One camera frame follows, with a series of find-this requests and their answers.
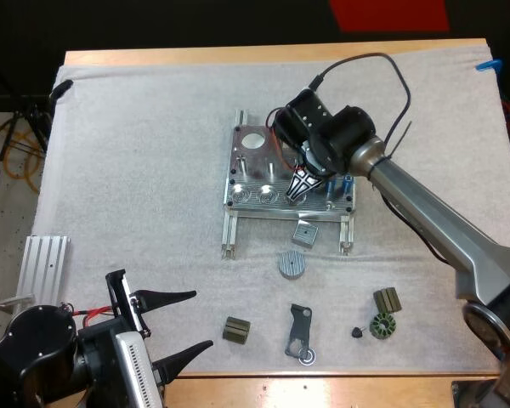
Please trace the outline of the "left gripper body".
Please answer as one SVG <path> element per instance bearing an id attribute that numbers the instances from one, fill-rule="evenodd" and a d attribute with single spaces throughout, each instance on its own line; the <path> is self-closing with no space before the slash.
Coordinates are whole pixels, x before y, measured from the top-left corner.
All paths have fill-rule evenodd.
<path id="1" fill-rule="evenodd" d="M 134 293 L 123 269 L 105 276 L 108 306 L 83 315 L 78 332 L 89 383 L 87 407 L 150 407 L 150 330 L 131 305 Z"/>

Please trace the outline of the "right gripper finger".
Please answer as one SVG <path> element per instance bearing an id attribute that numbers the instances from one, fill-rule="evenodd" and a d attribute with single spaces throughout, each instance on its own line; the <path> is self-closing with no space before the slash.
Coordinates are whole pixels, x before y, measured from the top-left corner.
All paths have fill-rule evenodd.
<path id="1" fill-rule="evenodd" d="M 287 201 L 291 204 L 297 202 L 302 196 L 318 188 L 324 180 L 324 178 L 313 175 L 305 168 L 296 168 L 286 191 Z"/>

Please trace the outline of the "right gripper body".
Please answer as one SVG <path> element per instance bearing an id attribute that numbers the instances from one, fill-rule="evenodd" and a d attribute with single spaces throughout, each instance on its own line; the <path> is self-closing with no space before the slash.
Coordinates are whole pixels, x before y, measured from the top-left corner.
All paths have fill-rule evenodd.
<path id="1" fill-rule="evenodd" d="M 305 88 L 278 110 L 274 119 L 277 139 L 292 149 L 299 164 L 318 179 L 336 174 L 327 159 L 330 140 L 336 135 L 334 116 L 326 109 L 315 91 Z"/>

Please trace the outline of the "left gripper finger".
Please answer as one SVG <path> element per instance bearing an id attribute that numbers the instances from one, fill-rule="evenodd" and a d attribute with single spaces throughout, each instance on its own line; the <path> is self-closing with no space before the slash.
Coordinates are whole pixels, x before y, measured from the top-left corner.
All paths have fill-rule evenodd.
<path id="1" fill-rule="evenodd" d="M 180 303 L 196 296 L 196 291 L 188 292 L 156 292 L 138 290 L 131 294 L 131 305 L 137 313 L 147 313 L 170 304 Z"/>
<path id="2" fill-rule="evenodd" d="M 206 340 L 176 354 L 153 361 L 152 371 L 156 384 L 166 385 L 171 383 L 192 360 L 212 346 L 213 341 Z"/>

